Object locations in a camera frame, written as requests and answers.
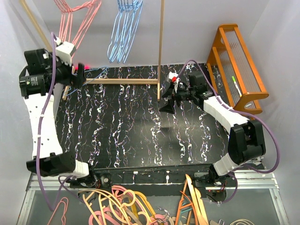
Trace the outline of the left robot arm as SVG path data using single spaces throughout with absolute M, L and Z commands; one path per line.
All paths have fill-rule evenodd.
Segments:
M 76 160 L 74 153 L 63 152 L 54 118 L 54 86 L 62 84 L 79 89 L 86 82 L 84 65 L 72 73 L 74 44 L 54 39 L 55 52 L 46 49 L 25 51 L 27 66 L 19 75 L 21 96 L 30 115 L 33 139 L 32 160 L 27 169 L 40 176 L 74 176 L 87 187 L 96 184 L 97 176 L 88 163 Z

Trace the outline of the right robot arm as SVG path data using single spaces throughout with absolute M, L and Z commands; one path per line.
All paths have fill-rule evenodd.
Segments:
M 263 126 L 258 120 L 250 120 L 238 113 L 208 87 L 205 76 L 195 72 L 188 76 L 189 84 L 180 80 L 177 73 L 170 72 L 169 87 L 162 95 L 168 103 L 160 112 L 175 113 L 175 105 L 192 101 L 201 110 L 214 117 L 229 133 L 227 153 L 213 163 L 206 175 L 198 181 L 220 186 L 234 169 L 266 153 Z

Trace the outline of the light blue wire hanger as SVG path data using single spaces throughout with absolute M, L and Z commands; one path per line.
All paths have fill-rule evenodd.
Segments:
M 139 8 L 139 1 L 138 0 L 126 0 L 127 6 L 127 14 L 126 14 L 126 21 L 124 25 L 124 46 L 121 52 L 121 62 L 125 63 L 127 57 L 129 55 L 129 51 L 131 49 L 132 38 L 134 33 L 134 21 L 135 15 Z

